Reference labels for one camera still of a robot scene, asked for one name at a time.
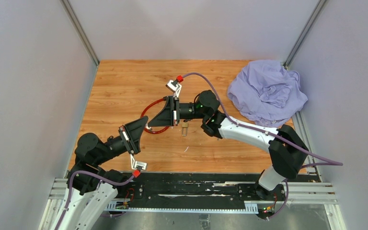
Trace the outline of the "brass padlock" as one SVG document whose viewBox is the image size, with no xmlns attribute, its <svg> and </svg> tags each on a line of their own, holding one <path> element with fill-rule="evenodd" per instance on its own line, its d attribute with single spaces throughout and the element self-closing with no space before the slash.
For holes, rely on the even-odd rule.
<svg viewBox="0 0 368 230">
<path fill-rule="evenodd" d="M 182 123 L 182 136 L 183 137 L 186 137 L 187 136 L 187 134 L 188 134 L 188 127 L 189 127 L 188 122 L 183 122 Z"/>
</svg>

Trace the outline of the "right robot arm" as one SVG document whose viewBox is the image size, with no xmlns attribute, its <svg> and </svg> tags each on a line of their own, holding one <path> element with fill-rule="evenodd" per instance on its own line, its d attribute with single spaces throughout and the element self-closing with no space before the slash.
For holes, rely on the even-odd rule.
<svg viewBox="0 0 368 230">
<path fill-rule="evenodd" d="M 149 121 L 149 127 L 172 127 L 181 121 L 200 119 L 201 128 L 210 137 L 233 139 L 269 153 L 271 166 L 258 179 L 255 194 L 266 200 L 275 187 L 286 179 L 295 179 L 307 154 L 307 147 L 288 125 L 269 128 L 236 120 L 219 110 L 219 100 L 211 91 L 202 91 L 193 103 L 181 103 L 175 96 L 166 97 L 163 109 Z"/>
</svg>

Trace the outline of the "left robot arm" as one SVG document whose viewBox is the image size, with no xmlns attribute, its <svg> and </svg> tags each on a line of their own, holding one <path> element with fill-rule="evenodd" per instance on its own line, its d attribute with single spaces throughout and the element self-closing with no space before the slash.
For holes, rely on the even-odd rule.
<svg viewBox="0 0 368 230">
<path fill-rule="evenodd" d="M 144 116 L 122 125 L 119 135 L 110 136 L 106 142 L 94 133 L 79 138 L 76 161 L 67 176 L 65 196 L 51 229 L 90 230 L 112 199 L 127 194 L 127 184 L 147 168 L 145 162 L 135 160 L 147 122 Z M 131 176 L 101 168 L 101 164 L 124 153 L 130 156 Z"/>
</svg>

